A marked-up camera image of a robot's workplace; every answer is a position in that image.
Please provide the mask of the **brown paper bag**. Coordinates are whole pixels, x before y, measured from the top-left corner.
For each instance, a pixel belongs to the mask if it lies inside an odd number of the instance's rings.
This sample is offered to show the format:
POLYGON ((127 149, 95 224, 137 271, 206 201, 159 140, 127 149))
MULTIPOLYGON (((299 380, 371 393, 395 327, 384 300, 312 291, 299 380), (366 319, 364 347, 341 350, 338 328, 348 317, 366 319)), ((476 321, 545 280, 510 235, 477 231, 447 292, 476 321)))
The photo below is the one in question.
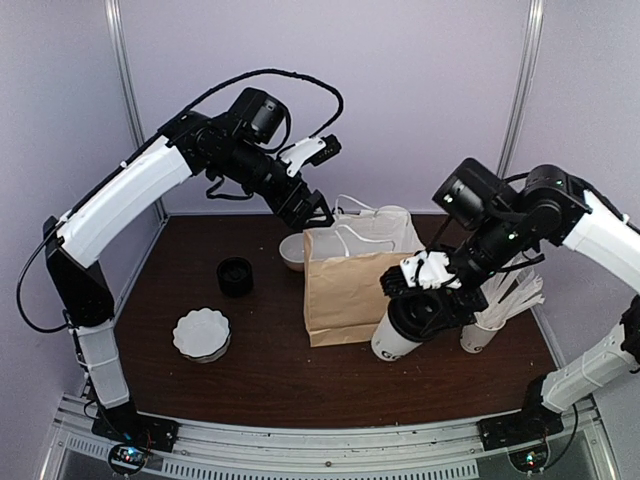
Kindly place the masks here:
POLYGON ((312 347, 370 341, 388 304, 380 277, 424 248, 401 206, 373 207, 340 194, 330 219, 331 226, 303 233, 303 313, 312 347))

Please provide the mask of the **single white paper cup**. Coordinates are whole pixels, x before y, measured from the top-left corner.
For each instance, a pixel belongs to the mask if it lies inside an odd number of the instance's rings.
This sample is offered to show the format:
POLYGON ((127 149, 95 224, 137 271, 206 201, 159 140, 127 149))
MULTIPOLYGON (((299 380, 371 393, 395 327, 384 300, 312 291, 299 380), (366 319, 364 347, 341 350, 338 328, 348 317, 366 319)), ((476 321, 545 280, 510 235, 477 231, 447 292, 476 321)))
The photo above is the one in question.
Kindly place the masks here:
POLYGON ((394 362, 413 352, 424 342, 404 317, 388 309, 371 338, 370 346, 377 358, 394 362))

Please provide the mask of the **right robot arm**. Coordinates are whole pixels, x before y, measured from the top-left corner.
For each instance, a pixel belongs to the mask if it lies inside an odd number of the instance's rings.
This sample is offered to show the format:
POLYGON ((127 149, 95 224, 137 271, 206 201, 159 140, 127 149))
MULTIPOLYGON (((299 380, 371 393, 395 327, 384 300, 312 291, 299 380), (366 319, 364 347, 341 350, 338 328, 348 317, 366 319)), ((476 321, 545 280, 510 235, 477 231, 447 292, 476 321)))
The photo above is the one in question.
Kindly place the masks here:
MULTIPOLYGON (((586 180, 545 164, 521 174, 515 190, 467 158, 433 196, 470 237, 443 255, 427 288, 474 289, 517 254, 547 241, 580 253, 633 290, 639 288, 639 231, 586 180)), ((611 332, 562 369, 534 381, 524 411, 513 419, 519 440, 535 440, 582 397, 625 371, 639 370, 639 300, 633 298, 611 332)))

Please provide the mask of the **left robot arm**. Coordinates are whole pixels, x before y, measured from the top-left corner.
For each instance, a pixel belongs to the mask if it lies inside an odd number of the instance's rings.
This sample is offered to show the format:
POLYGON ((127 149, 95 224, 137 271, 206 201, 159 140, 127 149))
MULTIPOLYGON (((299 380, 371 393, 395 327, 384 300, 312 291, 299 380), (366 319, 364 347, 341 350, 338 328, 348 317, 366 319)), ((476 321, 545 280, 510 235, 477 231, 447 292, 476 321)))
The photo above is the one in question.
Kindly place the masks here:
POLYGON ((63 304, 65 329, 75 340, 104 417, 123 444, 144 433, 119 360, 114 334, 115 303, 99 264, 103 250, 151 204, 190 178, 210 180, 209 199, 228 180, 244 199, 260 196, 288 227, 328 227, 333 216, 323 194, 311 190, 301 171, 336 156, 339 140, 320 127, 298 141, 272 144, 292 125, 288 107, 267 92, 248 87, 216 116, 185 106, 115 171, 60 217, 43 226, 36 253, 45 258, 63 304))

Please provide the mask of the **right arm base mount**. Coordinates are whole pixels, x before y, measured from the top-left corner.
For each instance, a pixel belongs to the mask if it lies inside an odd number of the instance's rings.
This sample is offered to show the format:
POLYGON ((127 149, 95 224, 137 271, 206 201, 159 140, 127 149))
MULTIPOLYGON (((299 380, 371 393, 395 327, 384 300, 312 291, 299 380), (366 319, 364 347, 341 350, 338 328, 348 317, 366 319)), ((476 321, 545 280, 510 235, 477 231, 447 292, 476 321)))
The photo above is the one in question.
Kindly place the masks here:
POLYGON ((561 414, 542 405, 477 422, 485 452, 511 448, 511 466, 524 474, 541 473, 550 460, 548 437, 564 429, 561 414))

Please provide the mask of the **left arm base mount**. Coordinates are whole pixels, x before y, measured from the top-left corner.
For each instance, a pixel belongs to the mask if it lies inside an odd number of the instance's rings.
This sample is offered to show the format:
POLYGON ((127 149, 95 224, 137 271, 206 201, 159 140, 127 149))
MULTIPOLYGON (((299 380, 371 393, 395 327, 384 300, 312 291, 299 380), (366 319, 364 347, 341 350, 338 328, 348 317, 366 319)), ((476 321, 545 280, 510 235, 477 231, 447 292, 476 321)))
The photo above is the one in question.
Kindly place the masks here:
POLYGON ((107 454, 107 464, 114 473, 136 475, 154 451, 173 451, 179 430, 176 421, 141 414, 133 401, 114 408, 106 408, 99 401, 96 405, 91 432, 115 442, 107 454))

